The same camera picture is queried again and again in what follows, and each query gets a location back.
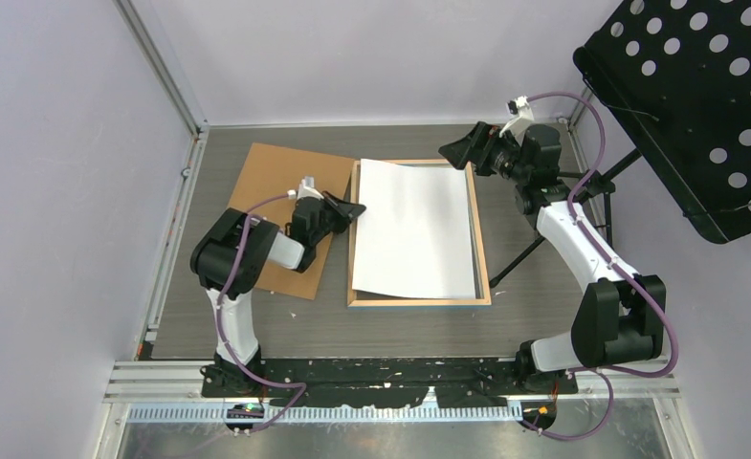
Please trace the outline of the orange flower photo print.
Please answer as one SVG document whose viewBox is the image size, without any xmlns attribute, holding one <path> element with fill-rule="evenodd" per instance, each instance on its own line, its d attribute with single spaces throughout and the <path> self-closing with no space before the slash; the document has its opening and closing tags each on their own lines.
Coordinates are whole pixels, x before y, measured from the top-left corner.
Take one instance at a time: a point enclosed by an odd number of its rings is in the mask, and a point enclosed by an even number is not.
<svg viewBox="0 0 751 459">
<path fill-rule="evenodd" d="M 423 299 L 474 299 L 466 174 L 449 165 L 363 160 L 352 288 Z"/>
</svg>

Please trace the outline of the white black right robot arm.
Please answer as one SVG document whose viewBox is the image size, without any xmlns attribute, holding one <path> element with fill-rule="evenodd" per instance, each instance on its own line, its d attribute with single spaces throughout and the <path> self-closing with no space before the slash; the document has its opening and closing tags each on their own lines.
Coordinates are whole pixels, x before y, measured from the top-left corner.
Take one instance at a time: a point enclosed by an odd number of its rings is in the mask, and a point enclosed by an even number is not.
<svg viewBox="0 0 751 459">
<path fill-rule="evenodd" d="M 622 261 L 574 202 L 560 168 L 560 133 L 530 126 L 516 141 L 496 125 L 477 123 L 439 154 L 458 170 L 498 175 L 515 185 L 519 212 L 562 257 L 583 297 L 569 331 L 529 340 L 516 353 L 516 380 L 540 392 L 554 374 L 657 358 L 663 350 L 666 289 Z"/>
</svg>

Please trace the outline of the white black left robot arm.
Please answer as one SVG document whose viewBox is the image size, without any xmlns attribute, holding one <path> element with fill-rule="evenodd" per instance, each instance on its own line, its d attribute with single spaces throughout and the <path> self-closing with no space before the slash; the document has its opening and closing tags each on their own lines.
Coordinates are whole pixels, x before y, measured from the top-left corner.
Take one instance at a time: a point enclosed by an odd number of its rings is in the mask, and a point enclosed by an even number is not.
<svg viewBox="0 0 751 459">
<path fill-rule="evenodd" d="M 282 200 L 295 202 L 283 228 L 254 212 Z M 263 268 L 273 263 L 304 273 L 314 263 L 319 244 L 349 229 L 366 211 L 324 191 L 299 196 L 289 190 L 246 211 L 228 208 L 196 245 L 190 270 L 210 300 L 218 344 L 206 378 L 224 381 L 241 396 L 253 395 L 263 381 L 260 344 L 253 325 L 253 289 Z"/>
</svg>

